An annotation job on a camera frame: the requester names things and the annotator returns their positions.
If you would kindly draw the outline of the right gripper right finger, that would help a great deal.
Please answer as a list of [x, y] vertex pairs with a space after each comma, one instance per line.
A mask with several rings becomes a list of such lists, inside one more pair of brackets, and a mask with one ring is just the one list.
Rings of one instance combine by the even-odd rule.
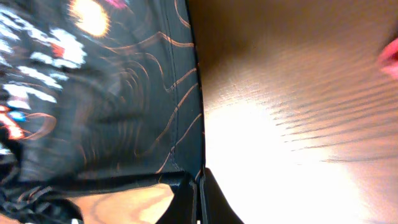
[[204, 168], [199, 186], [203, 224], [243, 224], [243, 221], [230, 207], [214, 175], [208, 168]]

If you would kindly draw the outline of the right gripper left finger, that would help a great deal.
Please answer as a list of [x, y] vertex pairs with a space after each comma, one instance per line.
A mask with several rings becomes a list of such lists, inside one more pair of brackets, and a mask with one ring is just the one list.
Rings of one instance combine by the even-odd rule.
[[161, 180], [167, 184], [174, 197], [156, 224], [196, 224], [197, 223], [197, 184], [186, 172], [176, 172]]

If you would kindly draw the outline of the black printed cycling jersey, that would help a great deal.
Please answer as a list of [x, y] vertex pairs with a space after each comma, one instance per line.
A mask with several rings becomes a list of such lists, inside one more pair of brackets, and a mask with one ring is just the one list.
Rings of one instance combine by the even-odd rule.
[[82, 223], [72, 197], [203, 167], [186, 1], [1, 2], [1, 214]]

